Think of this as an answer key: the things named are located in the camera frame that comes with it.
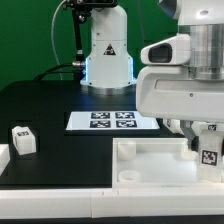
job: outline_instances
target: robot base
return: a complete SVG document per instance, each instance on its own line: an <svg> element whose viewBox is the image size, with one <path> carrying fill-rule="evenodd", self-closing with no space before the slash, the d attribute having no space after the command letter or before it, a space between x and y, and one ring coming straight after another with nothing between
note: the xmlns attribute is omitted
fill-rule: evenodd
<svg viewBox="0 0 224 224"><path fill-rule="evenodd" d="M109 95L120 95L128 92L134 92L136 90L136 84L131 84L129 86L121 88L99 88L99 87L82 85L81 88L83 91L109 96Z"/></svg>

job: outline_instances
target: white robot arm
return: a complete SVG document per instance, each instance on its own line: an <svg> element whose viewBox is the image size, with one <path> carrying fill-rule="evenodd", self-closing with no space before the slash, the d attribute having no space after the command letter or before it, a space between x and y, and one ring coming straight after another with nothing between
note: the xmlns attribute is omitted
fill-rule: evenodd
<svg viewBox="0 0 224 224"><path fill-rule="evenodd" d="M223 0L159 0L178 19L178 34L144 48L138 76L137 109L143 116L178 119L189 149L192 121L224 123ZM198 177L220 181L224 133L199 134ZM213 165L205 163L208 155Z"/></svg>

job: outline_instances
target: cable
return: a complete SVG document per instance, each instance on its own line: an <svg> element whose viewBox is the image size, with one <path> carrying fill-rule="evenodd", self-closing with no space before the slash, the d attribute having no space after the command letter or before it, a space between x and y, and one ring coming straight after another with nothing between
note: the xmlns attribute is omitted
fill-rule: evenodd
<svg viewBox="0 0 224 224"><path fill-rule="evenodd" d="M61 69L61 68L66 68L66 67L72 67L72 63L66 63L66 64L61 64L57 65L53 68L48 69L46 72L53 72L55 70Z"/></svg>
<svg viewBox="0 0 224 224"><path fill-rule="evenodd" d="M61 73L72 73L72 72L62 72L62 71L60 71L60 72L54 72L54 71L56 71L56 70L58 70L58 69L61 70L62 68L66 68L66 67L72 67L72 64L71 64L71 63L67 63L67 64L57 65L57 66L55 66L55 67L53 67L53 68L48 69L46 72L44 72L44 73L42 73L42 74L36 76L36 77L34 78L34 80L35 80L35 81L40 81L40 80L42 80L46 75L48 75L48 74L53 74L53 73L59 73L59 74L61 74Z"/></svg>
<svg viewBox="0 0 224 224"><path fill-rule="evenodd" d="M144 29L144 25L143 25L142 7L141 7L140 0L137 0L137 5L138 5L139 22L140 22L141 33L142 33L142 42L143 42L143 47L145 47L146 35L145 35L145 29Z"/></svg>
<svg viewBox="0 0 224 224"><path fill-rule="evenodd" d="M38 75L37 77L34 78L34 81L41 81L45 76L49 75L49 74L72 74L73 71L70 72L44 72L40 75Z"/></svg>
<svg viewBox="0 0 224 224"><path fill-rule="evenodd" d="M52 23L51 23L51 43L52 43L52 48L53 48L53 52L54 52L54 57L55 57L55 60L56 60L56 63L57 65L60 65L60 61L59 61L59 58L58 58L58 54L57 54L57 51L56 51L56 47L55 47L55 41L54 41L54 29L55 29L55 21L56 21L56 17L58 15L58 12L60 10L60 8L62 7L62 5L64 3L66 3L67 0L63 0L57 7L55 13L54 13L54 16L53 16L53 19L52 19Z"/></svg>

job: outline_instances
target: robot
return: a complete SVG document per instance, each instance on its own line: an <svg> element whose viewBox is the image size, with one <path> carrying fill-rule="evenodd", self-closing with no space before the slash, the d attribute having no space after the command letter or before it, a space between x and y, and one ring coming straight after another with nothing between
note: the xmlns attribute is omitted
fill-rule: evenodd
<svg viewBox="0 0 224 224"><path fill-rule="evenodd" d="M192 121L224 122L224 17L222 0L159 0L170 17L178 19L175 37L145 47L146 65L138 76L137 109L143 116L178 119L193 149ZM200 178L220 181L223 132L199 135ZM203 164L211 155L215 165Z"/></svg>
<svg viewBox="0 0 224 224"><path fill-rule="evenodd" d="M76 37L75 68L83 68L82 89L96 94L117 95L135 89L133 59L127 52L127 15L117 0L68 0ZM79 24L92 18L92 51L85 59Z"/></svg>

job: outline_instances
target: small white block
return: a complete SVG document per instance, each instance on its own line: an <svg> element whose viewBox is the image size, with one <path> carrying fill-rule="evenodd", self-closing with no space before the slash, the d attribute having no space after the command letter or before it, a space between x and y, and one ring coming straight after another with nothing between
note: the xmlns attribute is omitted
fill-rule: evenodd
<svg viewBox="0 0 224 224"><path fill-rule="evenodd" d="M3 173L9 161L10 161L9 146L0 145L0 175Z"/></svg>
<svg viewBox="0 0 224 224"><path fill-rule="evenodd" d="M15 127L12 137L19 155L36 152L36 139L28 127Z"/></svg>

